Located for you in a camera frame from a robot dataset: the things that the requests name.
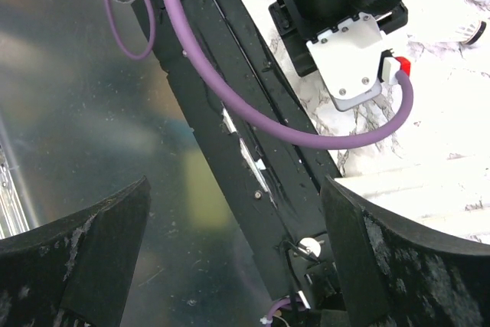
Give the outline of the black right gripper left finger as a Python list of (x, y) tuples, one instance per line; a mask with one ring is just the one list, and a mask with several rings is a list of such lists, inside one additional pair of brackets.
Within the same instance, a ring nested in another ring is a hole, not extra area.
[(118, 326), (149, 218), (142, 177), (69, 216), (1, 241), (3, 326)]

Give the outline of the aluminium frame rail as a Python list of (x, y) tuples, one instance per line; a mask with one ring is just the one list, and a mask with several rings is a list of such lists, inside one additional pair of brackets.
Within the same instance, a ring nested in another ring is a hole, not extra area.
[(12, 237), (30, 230), (27, 219), (25, 217), (24, 208), (22, 207), (18, 196), (17, 188), (11, 175), (11, 168), (5, 156), (5, 152), (1, 149), (1, 187), (0, 187), (0, 202), (1, 202), (1, 239)]

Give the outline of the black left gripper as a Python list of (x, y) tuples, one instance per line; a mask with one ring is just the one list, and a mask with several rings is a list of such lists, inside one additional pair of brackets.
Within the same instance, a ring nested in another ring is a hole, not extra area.
[[(305, 77), (317, 70), (307, 41), (317, 41), (328, 28), (327, 21), (309, 21), (303, 18), (293, 0), (276, 0), (269, 6), (269, 13), (282, 38), (296, 73)], [(401, 3), (393, 11), (375, 17), (377, 25), (385, 34), (401, 29), (408, 22), (408, 9)]]

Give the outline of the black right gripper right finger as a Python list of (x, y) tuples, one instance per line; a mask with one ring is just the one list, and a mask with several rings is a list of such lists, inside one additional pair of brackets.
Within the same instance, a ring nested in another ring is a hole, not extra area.
[(325, 226), (352, 326), (487, 326), (489, 246), (435, 231), (327, 177)]

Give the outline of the white shuttlecock tube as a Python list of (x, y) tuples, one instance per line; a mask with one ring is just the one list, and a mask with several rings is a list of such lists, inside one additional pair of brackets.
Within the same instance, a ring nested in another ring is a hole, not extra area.
[(488, 158), (450, 159), (336, 182), (426, 227), (489, 243)]

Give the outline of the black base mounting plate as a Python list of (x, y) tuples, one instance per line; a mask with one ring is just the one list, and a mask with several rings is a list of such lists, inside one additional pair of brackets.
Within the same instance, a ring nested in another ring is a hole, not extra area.
[[(215, 231), (223, 268), (195, 274), (197, 304), (180, 326), (256, 326), (272, 301), (295, 293), (314, 310), (342, 307), (320, 187), (338, 169), (325, 151), (278, 140), (242, 120), (192, 66), (163, 0), (153, 53), (191, 127), (238, 235)], [(241, 0), (181, 0), (211, 65), (271, 119), (312, 131), (305, 110)]]

